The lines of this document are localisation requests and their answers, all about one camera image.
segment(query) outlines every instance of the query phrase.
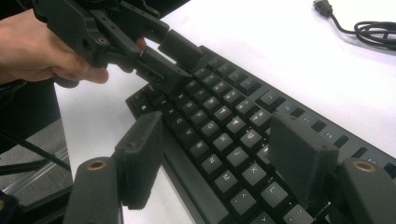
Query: hand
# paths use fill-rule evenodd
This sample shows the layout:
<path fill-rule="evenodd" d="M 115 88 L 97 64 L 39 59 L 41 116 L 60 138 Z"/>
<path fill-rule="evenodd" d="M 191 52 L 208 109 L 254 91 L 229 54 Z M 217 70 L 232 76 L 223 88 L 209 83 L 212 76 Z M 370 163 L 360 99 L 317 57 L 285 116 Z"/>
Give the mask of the hand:
<path fill-rule="evenodd" d="M 145 46 L 143 40 L 137 44 Z M 0 21 L 0 84 L 40 81 L 57 74 L 70 80 L 105 83 L 108 72 L 94 68 L 70 49 L 32 9 Z"/>

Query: black object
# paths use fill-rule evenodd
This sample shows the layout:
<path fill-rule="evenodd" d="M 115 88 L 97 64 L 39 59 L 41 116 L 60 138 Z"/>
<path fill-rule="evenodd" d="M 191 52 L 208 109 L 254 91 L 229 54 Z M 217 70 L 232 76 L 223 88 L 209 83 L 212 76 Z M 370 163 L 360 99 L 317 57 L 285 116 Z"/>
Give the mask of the black object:
<path fill-rule="evenodd" d="M 353 178 L 340 175 L 349 158 L 376 163 L 383 173 L 377 180 L 392 193 L 394 158 L 210 49 L 199 50 L 200 60 L 177 61 L 193 75 L 179 91 L 148 84 L 126 100 L 136 117 L 163 112 L 163 166 L 197 223 L 360 223 L 351 208 L 370 214 L 354 203 L 367 194 L 394 221 L 388 210 L 396 208 L 372 192 L 373 183 L 342 189 L 341 181 Z"/>
<path fill-rule="evenodd" d="M 40 0 L 34 1 L 34 10 L 38 19 L 94 67 L 115 63 L 125 72 L 136 69 L 139 76 L 167 93 L 191 77 L 153 49 L 142 51 L 134 43 L 141 36 L 161 43 L 169 26 L 127 2 Z"/>
<path fill-rule="evenodd" d="M 162 114 L 153 112 L 136 121 L 111 158 L 82 163 L 64 223 L 123 223 L 121 202 L 129 209 L 144 208 L 161 166 L 162 142 Z"/>

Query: black cable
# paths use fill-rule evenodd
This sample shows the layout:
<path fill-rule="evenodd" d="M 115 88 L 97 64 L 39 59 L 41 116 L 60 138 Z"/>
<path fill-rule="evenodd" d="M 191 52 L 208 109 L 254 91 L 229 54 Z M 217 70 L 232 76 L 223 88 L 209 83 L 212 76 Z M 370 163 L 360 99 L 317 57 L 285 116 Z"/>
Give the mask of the black cable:
<path fill-rule="evenodd" d="M 70 168 L 69 164 L 67 164 L 64 161 L 59 160 L 55 156 L 49 154 L 47 151 L 45 151 L 45 150 L 41 149 L 40 147 L 37 147 L 37 146 L 33 145 L 32 143 L 16 136 L 15 134 L 9 133 L 7 130 L 0 128 L 0 136 L 3 136 L 4 138 L 8 139 L 9 141 L 14 142 L 18 145 L 21 145 L 22 147 L 25 147 L 25 148 L 33 151 L 35 154 L 38 154 L 45 159 L 53 161 L 54 163 L 58 164 L 65 170 L 71 172 L 71 168 Z"/>
<path fill-rule="evenodd" d="M 332 18 L 339 31 L 348 35 L 355 35 L 359 41 L 381 49 L 396 50 L 396 22 L 392 21 L 360 21 L 355 24 L 354 31 L 341 27 L 332 14 L 332 5 L 327 0 L 314 1 L 315 10 L 326 18 Z"/>
<path fill-rule="evenodd" d="M 12 165 L 4 165 L 0 166 L 0 176 L 1 175 L 15 175 L 20 173 L 32 172 L 40 169 L 45 164 L 47 164 L 49 160 L 44 159 L 41 161 L 31 161 L 19 164 Z"/>

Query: black keyboard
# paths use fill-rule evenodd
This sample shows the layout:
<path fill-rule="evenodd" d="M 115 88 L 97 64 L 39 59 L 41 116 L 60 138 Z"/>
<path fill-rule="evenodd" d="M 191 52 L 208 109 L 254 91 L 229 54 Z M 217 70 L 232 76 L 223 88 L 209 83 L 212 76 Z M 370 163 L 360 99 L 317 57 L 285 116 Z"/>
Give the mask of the black keyboard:
<path fill-rule="evenodd" d="M 339 162 L 375 163 L 396 183 L 394 158 L 210 49 L 200 49 L 205 57 L 188 71 L 193 80 L 182 90 L 165 95 L 148 84 L 126 100 L 136 118 L 163 112 L 163 166 L 197 223 L 316 223 L 267 158 L 274 112 L 301 120 L 338 148 Z"/>

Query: white desk surface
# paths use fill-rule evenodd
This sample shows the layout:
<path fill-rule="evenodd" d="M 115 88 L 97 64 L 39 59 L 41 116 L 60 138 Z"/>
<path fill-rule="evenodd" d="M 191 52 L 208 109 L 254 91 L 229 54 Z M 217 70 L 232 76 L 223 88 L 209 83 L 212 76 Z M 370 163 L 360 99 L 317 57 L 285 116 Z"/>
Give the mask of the white desk surface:
<path fill-rule="evenodd" d="M 345 29 L 358 21 L 396 21 L 393 0 L 332 0 Z M 340 33 L 312 0 L 195 0 L 163 19 L 295 100 L 396 157 L 396 57 Z M 80 82 L 56 93 L 73 175 L 91 158 L 110 156 L 135 119 L 124 100 L 146 84 L 108 67 L 104 85 Z M 142 211 L 125 223 L 191 223 L 161 170 Z"/>

